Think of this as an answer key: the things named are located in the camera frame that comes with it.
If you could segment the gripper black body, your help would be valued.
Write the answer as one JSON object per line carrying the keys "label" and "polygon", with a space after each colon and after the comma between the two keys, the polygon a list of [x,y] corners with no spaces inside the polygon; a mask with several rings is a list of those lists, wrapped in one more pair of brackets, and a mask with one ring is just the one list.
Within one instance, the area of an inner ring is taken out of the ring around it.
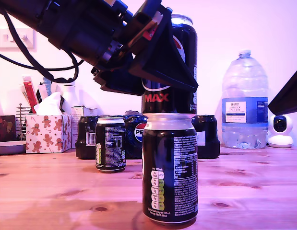
{"label": "gripper black body", "polygon": [[118,15],[121,25],[114,30],[108,48],[92,69],[94,81],[102,85],[105,83],[101,78],[103,72],[122,68],[126,63],[125,56],[132,54],[134,61],[136,55],[147,47],[162,20],[158,11],[160,6],[160,0],[146,0],[132,15],[123,2],[114,1],[111,9]]}

